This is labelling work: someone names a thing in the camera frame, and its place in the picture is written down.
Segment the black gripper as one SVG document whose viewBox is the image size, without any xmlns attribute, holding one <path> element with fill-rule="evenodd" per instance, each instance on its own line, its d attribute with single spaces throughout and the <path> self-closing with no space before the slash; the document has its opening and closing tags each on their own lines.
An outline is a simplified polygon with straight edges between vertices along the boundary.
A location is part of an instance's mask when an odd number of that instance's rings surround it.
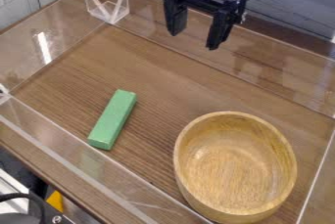
<svg viewBox="0 0 335 224">
<path fill-rule="evenodd" d="M 213 14 L 219 9 L 224 9 L 219 10 L 213 15 L 207 37 L 207 48 L 216 50 L 220 44 L 227 41 L 235 23 L 241 23 L 245 20 L 248 1 L 250 0 L 162 0 L 168 31 L 176 36 L 185 30 L 189 7 L 208 14 Z"/>
</svg>

